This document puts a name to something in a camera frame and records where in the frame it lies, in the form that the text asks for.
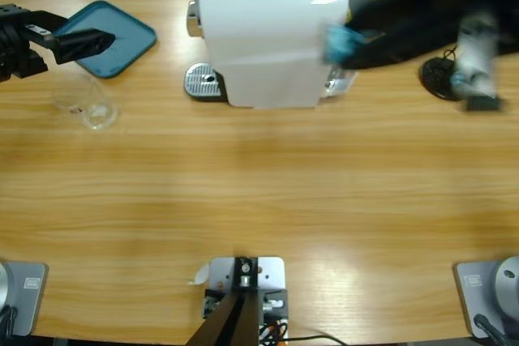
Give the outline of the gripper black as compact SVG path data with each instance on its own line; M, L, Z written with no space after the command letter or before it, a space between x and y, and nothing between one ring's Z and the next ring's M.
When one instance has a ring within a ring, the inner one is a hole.
M30 11L15 4L1 5L1 82L15 75L23 79L44 73L48 67L43 58L30 48L52 38L52 33L67 22L67 18L48 11ZM116 36L95 28L56 36L52 46L58 65L78 61L106 51Z
M348 22L340 51L347 70L408 62L457 38L453 94L466 112L499 112L494 57L499 33L491 0L373 0ZM364 31L392 32L368 40Z

